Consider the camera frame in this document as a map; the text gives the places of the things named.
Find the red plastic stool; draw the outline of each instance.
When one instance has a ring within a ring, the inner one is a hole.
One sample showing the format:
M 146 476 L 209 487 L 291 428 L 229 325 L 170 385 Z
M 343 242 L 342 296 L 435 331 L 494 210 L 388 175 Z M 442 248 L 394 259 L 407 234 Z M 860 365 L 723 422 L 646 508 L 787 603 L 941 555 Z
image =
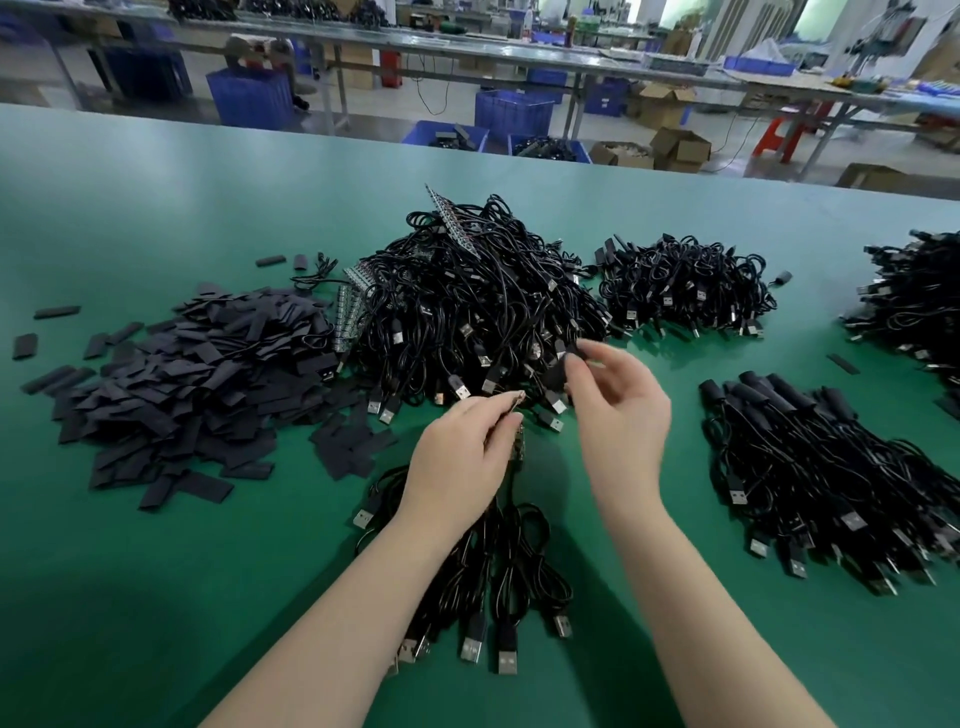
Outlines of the red plastic stool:
M 393 51 L 380 51 L 380 66 L 391 71 L 398 71 L 400 68 L 400 54 Z M 380 83 L 384 88 L 400 88 L 403 85 L 403 77 L 398 73 L 384 73 L 380 76 Z
M 797 130 L 793 133 L 790 139 L 787 141 L 786 146 L 783 148 L 783 159 L 780 160 L 781 163 L 786 164 L 793 158 L 793 153 L 797 151 L 797 145 L 800 144 L 801 135 L 804 133 L 817 133 L 817 129 L 820 128 L 818 122 L 819 119 L 824 118 L 830 113 L 830 110 L 833 109 L 833 102 L 826 102 L 823 104 L 818 104 L 816 111 L 813 113 L 814 123 L 813 124 L 801 124 Z M 792 111 L 794 109 L 783 109 L 784 111 Z M 770 122 L 770 126 L 767 127 L 767 131 L 763 133 L 763 136 L 760 138 L 760 141 L 754 148 L 751 157 L 759 157 L 761 154 L 767 150 L 771 152 L 776 152 L 780 148 L 780 144 L 783 142 L 782 136 L 777 136 L 777 130 L 780 128 L 780 124 L 787 121 L 788 119 L 785 116 L 778 116 L 776 119 Z
M 776 152 L 784 140 L 783 136 L 777 136 L 777 130 L 780 128 L 780 124 L 783 124 L 787 121 L 789 121 L 789 119 L 787 119 L 785 116 L 778 116 L 776 119 L 771 121 L 770 126 L 767 127 L 767 131 L 763 133 L 760 141 L 754 147 L 751 157 L 759 157 L 767 150 Z M 793 153 L 797 151 L 797 145 L 800 144 L 800 137 L 803 135 L 803 133 L 804 128 L 800 127 L 787 140 L 786 147 L 783 149 L 783 159 L 780 160 L 783 164 L 786 164 L 791 158 L 793 158 Z

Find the factory floor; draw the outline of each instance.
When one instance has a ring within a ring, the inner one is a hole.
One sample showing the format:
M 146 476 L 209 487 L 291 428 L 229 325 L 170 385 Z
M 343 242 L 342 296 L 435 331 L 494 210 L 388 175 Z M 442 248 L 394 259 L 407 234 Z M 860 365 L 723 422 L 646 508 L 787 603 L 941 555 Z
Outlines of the factory floor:
M 192 98 L 170 105 L 122 103 L 114 104 L 105 91 L 90 61 L 85 48 L 80 45 L 60 49 L 70 75 L 84 97 L 88 110 L 105 113 L 121 113 L 135 116 L 218 124 L 219 117 L 213 106 L 210 91 L 204 76 L 225 66 L 219 56 L 184 52 L 183 57 L 194 87 Z M 404 58 L 410 68 L 422 67 L 424 60 L 413 56 Z M 455 61 L 448 59 L 425 59 L 426 68 L 438 73 L 454 70 Z M 500 66 L 498 76 L 510 73 L 511 69 Z M 321 94 L 309 77 L 301 77 L 301 93 L 310 103 L 311 110 L 300 116 L 297 131 L 323 133 Z M 363 90 L 348 88 L 347 102 L 350 117 L 349 129 L 338 133 L 344 136 L 400 141 L 421 119 L 473 123 L 474 96 L 478 85 L 449 83 L 424 79 L 417 83 L 404 78 L 400 88 L 375 88 Z M 339 96 L 335 82 L 330 88 L 333 107 L 339 111 Z M 569 97 L 554 107 L 551 133 L 563 131 Z M 0 102 L 30 104 L 73 109 L 75 106 L 67 92 L 55 58 L 47 47 L 13 46 L 0 41 Z M 762 158 L 751 158 L 756 143 L 765 131 L 768 119 L 742 118 L 729 113 L 710 114 L 694 111 L 687 128 L 708 139 L 713 147 L 713 156 L 701 174 L 718 174 L 729 177 L 764 177 L 792 180 L 812 153 L 815 137 L 806 135 L 801 141 L 793 161 L 779 164 L 767 153 Z M 654 130 L 646 129 L 627 117 L 613 118 L 585 114 L 580 130 L 580 139 L 589 147 L 593 141 L 633 141 L 647 144 Z M 488 151 L 503 153 L 495 144 Z M 934 149 L 915 140 L 911 133 L 863 132 L 850 128 L 841 129 L 829 143 L 818 163 L 806 178 L 807 183 L 833 185 L 844 168 L 852 162 L 885 164 L 902 172 L 923 174 L 952 180 L 945 182 L 947 194 L 937 196 L 960 199 L 960 156 Z

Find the green workbench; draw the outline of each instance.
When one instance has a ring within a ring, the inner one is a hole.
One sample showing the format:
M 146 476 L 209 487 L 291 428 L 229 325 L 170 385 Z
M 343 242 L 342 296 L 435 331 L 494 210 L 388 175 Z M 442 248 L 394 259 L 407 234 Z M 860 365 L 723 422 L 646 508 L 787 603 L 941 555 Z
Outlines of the green workbench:
M 666 505 L 760 633 L 840 726 L 956 725 L 960 573 L 872 596 L 843 569 L 800 581 L 743 549 L 743 528 L 708 480 L 697 384 L 746 369 L 803 387 L 841 387 L 864 424 L 908 438 L 960 474 L 960 425 L 932 404 L 940 385 L 904 356 L 845 341 L 838 313 L 872 277 L 866 244 L 911 228 L 960 227 L 960 205 L 805 184 L 726 180 L 467 154 L 373 141 L 0 107 L 0 317 L 8 346 L 36 331 L 39 354 L 0 357 L 0 725 L 196 724 L 349 563 L 350 519 L 365 483 L 331 482 L 308 428 L 279 436 L 274 477 L 238 481 L 219 506 L 175 497 L 138 512 L 141 488 L 90 492 L 94 448 L 57 445 L 52 401 L 18 385 L 80 363 L 90 334 L 166 318 L 200 280 L 234 291 L 282 285 L 265 255 L 322 250 L 351 263 L 405 234 L 430 209 L 429 183 L 456 202 L 501 195 L 528 227 L 592 259 L 614 232 L 649 244 L 663 232 L 765 255 L 794 279 L 764 317 L 765 340 L 715 333 L 632 351 L 674 404 Z M 35 322 L 44 306 L 79 316 Z M 826 359 L 839 352 L 863 374 Z M 407 462 L 432 405 L 405 407 Z M 572 582 L 574 637 L 531 614 L 519 675 L 457 658 L 445 634 L 384 683 L 370 726 L 678 725 L 580 463 L 575 417 L 561 435 L 531 430 L 518 489 L 556 530 L 550 547 Z

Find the black cable bundle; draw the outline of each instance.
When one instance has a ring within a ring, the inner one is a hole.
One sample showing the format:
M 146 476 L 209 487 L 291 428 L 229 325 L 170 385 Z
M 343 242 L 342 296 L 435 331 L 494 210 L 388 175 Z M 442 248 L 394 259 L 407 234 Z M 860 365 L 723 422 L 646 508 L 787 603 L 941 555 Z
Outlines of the black cable bundle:
M 866 305 L 844 321 L 854 340 L 869 336 L 908 352 L 960 387 L 960 232 L 910 234 L 916 240 L 905 248 L 864 249 L 877 278 L 857 289 Z
M 956 560 L 960 480 L 915 445 L 874 435 L 839 390 L 805 395 L 753 372 L 700 390 L 711 480 L 748 522 L 755 556 L 776 540 L 800 578 L 809 551 L 835 557 L 881 595 L 897 593 L 901 571 L 933 583 L 929 551 Z
M 331 0 L 247 0 L 245 10 L 314 22 L 344 19 Z
M 357 0 L 357 4 L 353 6 L 353 10 L 347 16 L 347 20 L 371 30 L 390 27 L 387 14 L 374 0 Z
M 608 238 L 594 255 L 603 272 L 600 295 L 618 326 L 650 323 L 661 337 L 663 321 L 697 338 L 701 328 L 763 335 L 757 318 L 777 301 L 760 280 L 766 261 L 759 255 L 737 255 L 722 243 L 701 245 L 692 235 L 679 241 L 664 235 L 650 248 L 614 237 L 619 250 Z
M 228 0 L 169 0 L 167 11 L 177 20 L 236 20 Z
M 609 314 L 579 283 L 588 271 L 495 195 L 484 206 L 435 201 L 438 211 L 407 215 L 408 235 L 347 269 L 366 292 L 352 361 L 380 382 L 386 421 L 402 402 L 511 389 L 560 414 L 560 359 L 578 336 L 607 332 Z M 547 411 L 539 419 L 562 426 Z
M 487 636 L 485 602 L 496 626 L 497 672 L 516 674 L 516 626 L 531 606 L 551 619 L 557 635 L 571 635 L 566 608 L 573 590 L 546 561 L 550 524 L 532 503 L 514 504 L 513 483 L 522 459 L 522 430 L 507 472 L 504 504 L 495 498 L 457 542 L 427 587 L 411 619 L 397 660 L 414 663 L 455 624 L 463 632 L 460 657 L 478 663 Z M 368 490 L 353 522 L 364 528 L 356 552 L 390 522 L 400 505 L 408 466 L 386 471 Z
M 577 156 L 566 139 L 551 139 L 549 136 L 531 136 L 514 144 L 514 157 L 531 159 L 555 159 L 556 161 L 576 161 Z

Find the forearm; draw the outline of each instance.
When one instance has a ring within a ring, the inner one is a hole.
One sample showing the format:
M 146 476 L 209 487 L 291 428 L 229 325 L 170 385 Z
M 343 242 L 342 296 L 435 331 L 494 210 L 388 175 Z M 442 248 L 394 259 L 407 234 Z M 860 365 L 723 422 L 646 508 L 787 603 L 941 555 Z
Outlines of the forearm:
M 445 544 L 413 524 L 387 525 L 204 728 L 361 725 Z
M 600 509 L 687 728 L 833 725 L 658 498 Z

